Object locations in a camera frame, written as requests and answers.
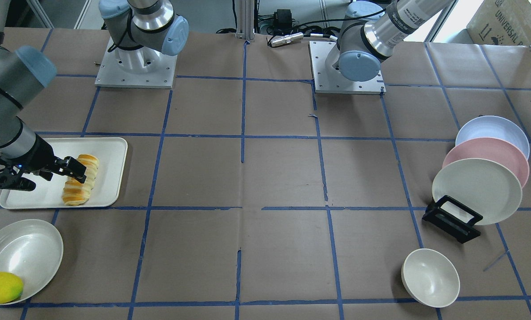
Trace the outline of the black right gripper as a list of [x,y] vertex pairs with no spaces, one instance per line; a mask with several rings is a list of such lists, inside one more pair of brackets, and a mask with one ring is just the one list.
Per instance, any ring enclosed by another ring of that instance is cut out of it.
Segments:
[[53,174],[74,178],[81,184],[86,182],[86,166],[77,159],[67,156],[63,159],[54,155],[52,146],[44,139],[36,139],[32,148],[23,156],[11,158],[0,155],[0,189],[32,191],[36,184],[24,178],[23,173],[35,173],[47,181]]

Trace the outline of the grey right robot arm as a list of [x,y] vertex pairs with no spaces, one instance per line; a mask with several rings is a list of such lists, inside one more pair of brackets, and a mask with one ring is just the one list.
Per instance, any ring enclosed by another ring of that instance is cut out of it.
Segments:
[[[57,69],[30,45],[15,51],[2,46],[9,6],[8,0],[0,0],[0,189],[34,190],[36,184],[24,178],[25,173],[47,181],[54,174],[68,176],[84,184],[92,180],[92,170],[82,160],[57,157],[52,146],[18,118],[18,112],[50,85]],[[176,56],[188,40],[189,23],[169,0],[101,0],[99,12],[113,41],[109,52],[122,53],[128,70],[130,53],[150,49]]]

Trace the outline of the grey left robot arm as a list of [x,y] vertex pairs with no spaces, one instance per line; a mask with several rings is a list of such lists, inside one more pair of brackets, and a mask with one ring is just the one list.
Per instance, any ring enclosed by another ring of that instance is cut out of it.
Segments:
[[369,81],[381,71],[396,45],[436,13],[449,0],[393,0],[385,8],[373,2],[351,2],[326,62],[345,79]]

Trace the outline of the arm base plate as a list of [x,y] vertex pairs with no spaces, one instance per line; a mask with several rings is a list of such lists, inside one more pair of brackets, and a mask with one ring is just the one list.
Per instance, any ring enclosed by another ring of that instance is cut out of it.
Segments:
[[316,93],[380,95],[387,92],[380,72],[367,81],[352,81],[336,66],[339,49],[335,42],[310,42],[311,69]]
[[172,89],[177,56],[147,47],[135,51],[105,52],[95,85],[103,88]]

